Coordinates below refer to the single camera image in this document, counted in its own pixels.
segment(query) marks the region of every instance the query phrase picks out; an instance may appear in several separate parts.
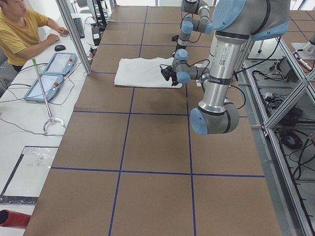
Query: white cloth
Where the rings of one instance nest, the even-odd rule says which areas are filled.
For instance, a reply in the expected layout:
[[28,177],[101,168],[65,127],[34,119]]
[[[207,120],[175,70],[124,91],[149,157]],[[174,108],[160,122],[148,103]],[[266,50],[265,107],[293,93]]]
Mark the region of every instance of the white cloth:
[[166,81],[159,65],[171,65],[173,58],[121,59],[116,73],[115,85],[146,88],[181,88],[182,84],[172,86],[172,79]]

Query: white desk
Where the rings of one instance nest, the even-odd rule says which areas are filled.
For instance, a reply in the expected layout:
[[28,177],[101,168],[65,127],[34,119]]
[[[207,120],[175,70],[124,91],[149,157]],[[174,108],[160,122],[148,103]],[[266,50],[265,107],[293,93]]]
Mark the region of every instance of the white desk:
[[[72,17],[81,17],[82,23],[87,17],[90,17],[91,14],[73,14]],[[93,19],[89,18],[87,23],[93,23]],[[58,23],[61,26],[64,26],[62,18],[58,20]],[[93,45],[91,26],[85,25],[85,38],[81,39],[84,50],[88,53],[90,45]],[[54,30],[50,30],[49,33],[56,33]],[[37,63],[47,63],[52,55],[54,54],[54,47],[57,44],[63,44],[66,46],[66,50],[62,52],[71,52],[76,53],[74,45],[70,39],[70,36],[61,37],[60,41],[56,42],[54,45],[48,47],[44,52],[37,55]],[[29,60],[24,68],[31,66],[32,61]],[[45,66],[39,66],[39,71],[42,71]],[[35,69],[32,67],[21,71],[14,81],[13,84],[21,83],[32,85],[36,79]],[[70,76],[70,79],[75,84],[70,96],[62,105],[53,105],[49,104],[52,115],[58,118],[61,118],[67,125],[75,102],[80,94],[81,88],[85,80],[85,70],[83,66],[79,66],[76,71]],[[62,103],[69,94],[73,84],[66,80],[63,83],[57,96],[51,100],[53,103],[60,104]],[[28,87],[16,85],[9,88],[18,98],[23,98],[25,93],[28,91]],[[9,91],[6,91],[4,95],[0,98],[0,102],[15,100],[16,98]],[[8,122],[17,124],[18,126],[30,130],[34,133],[43,133],[43,125],[48,120],[48,113],[44,103],[39,104],[36,102],[27,102],[27,101],[12,101],[0,103],[0,112],[2,115],[0,118]],[[48,126],[48,134],[63,134],[65,128],[63,128],[60,123]],[[1,140],[1,154],[0,154],[0,192],[3,190],[14,166],[16,165],[17,160],[20,157],[20,154],[24,146],[43,146],[43,147],[58,147],[61,142],[61,137],[49,136],[44,137],[42,135],[34,135],[28,132],[24,132],[21,129],[15,127],[14,125],[7,124],[0,120],[0,140]],[[19,212],[24,212],[27,214],[32,214],[34,206],[19,206],[19,205],[0,205],[0,210],[9,209]],[[23,235],[24,230],[4,228],[0,227],[0,235],[6,236],[21,236]]]

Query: red cylinder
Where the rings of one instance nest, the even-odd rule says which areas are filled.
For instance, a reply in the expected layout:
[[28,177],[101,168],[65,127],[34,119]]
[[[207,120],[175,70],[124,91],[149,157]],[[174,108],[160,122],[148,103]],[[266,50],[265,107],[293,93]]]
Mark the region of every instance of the red cylinder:
[[0,211],[0,226],[11,227],[16,229],[26,229],[31,215],[15,212],[11,210]]

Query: black mouse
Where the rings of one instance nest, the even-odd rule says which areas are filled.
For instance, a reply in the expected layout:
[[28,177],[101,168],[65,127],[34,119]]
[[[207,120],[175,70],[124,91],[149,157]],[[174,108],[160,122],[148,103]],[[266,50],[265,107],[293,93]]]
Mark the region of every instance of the black mouse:
[[55,46],[55,51],[56,52],[59,52],[59,51],[62,51],[62,50],[65,50],[65,46],[64,45],[58,44],[58,45]]

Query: robotic arm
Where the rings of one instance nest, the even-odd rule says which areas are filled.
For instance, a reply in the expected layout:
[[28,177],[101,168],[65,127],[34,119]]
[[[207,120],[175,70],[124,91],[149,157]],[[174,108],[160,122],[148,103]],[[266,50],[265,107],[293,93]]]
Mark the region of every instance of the robotic arm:
[[[221,134],[233,131],[239,122],[236,106],[226,98],[242,44],[251,40],[274,38],[286,33],[289,26],[290,0],[220,0],[209,22],[209,7],[203,0],[183,0],[182,11],[200,15],[196,21],[183,19],[173,64],[161,68],[173,84],[198,79],[204,97],[190,114],[197,134]],[[215,49],[211,68],[189,67],[185,50],[193,30],[211,33],[216,30],[211,49]]]

